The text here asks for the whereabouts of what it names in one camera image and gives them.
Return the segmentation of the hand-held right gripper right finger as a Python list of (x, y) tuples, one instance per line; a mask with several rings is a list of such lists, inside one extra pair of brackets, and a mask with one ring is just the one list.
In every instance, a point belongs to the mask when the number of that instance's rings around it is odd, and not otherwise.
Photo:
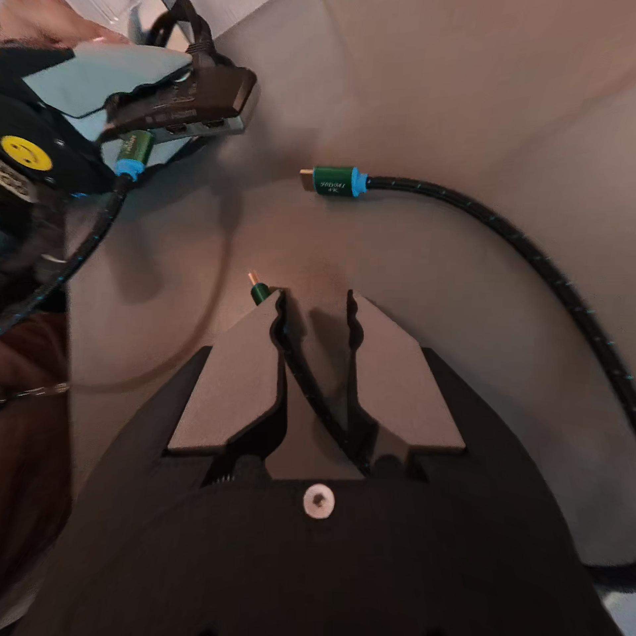
[(461, 453), (464, 439), (418, 341), (350, 290), (347, 440), (364, 460)]

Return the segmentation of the black silver HDMI switch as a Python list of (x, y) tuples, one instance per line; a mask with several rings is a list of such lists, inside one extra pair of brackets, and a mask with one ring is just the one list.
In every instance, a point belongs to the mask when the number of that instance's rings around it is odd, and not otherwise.
[(250, 69), (195, 68), (181, 81), (114, 98), (99, 140), (123, 139), (132, 131), (150, 132), (155, 143), (240, 135), (258, 98), (258, 80)]

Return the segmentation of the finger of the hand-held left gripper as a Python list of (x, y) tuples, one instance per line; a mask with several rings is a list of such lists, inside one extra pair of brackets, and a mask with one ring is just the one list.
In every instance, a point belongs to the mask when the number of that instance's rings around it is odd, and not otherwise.
[(82, 43), (74, 57), (27, 75), (24, 82), (47, 106), (81, 118), (110, 96), (152, 86), (189, 67), (189, 53), (136, 44)]
[[(99, 136), (106, 128), (107, 114), (105, 109), (77, 118), (67, 115), (70, 123), (85, 139), (96, 143), (98, 154), (103, 164), (109, 169), (116, 167), (116, 160), (122, 147), (122, 140), (99, 141)], [(146, 168), (163, 166), (180, 161), (195, 153), (195, 139), (174, 135), (163, 129), (152, 131), (154, 144), (146, 163)]]

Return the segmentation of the person's left forearm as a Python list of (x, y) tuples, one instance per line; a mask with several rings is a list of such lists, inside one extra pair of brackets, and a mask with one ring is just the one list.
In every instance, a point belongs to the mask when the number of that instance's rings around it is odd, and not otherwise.
[(24, 613), (72, 507), (68, 324), (39, 313), (1, 337), (1, 624)]

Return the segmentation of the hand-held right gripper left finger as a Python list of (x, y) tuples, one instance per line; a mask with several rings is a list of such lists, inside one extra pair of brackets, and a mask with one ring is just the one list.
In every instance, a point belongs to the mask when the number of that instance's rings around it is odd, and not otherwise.
[(169, 452), (224, 451), (273, 412), (284, 379), (272, 338), (282, 298), (282, 291), (275, 290), (216, 340), (169, 441)]

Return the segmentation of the person's left hand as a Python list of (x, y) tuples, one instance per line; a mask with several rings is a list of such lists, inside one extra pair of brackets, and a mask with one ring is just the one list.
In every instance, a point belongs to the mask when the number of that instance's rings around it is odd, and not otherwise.
[(83, 42), (130, 44), (76, 13), (65, 1), (2, 1), (1, 45), (73, 49)]

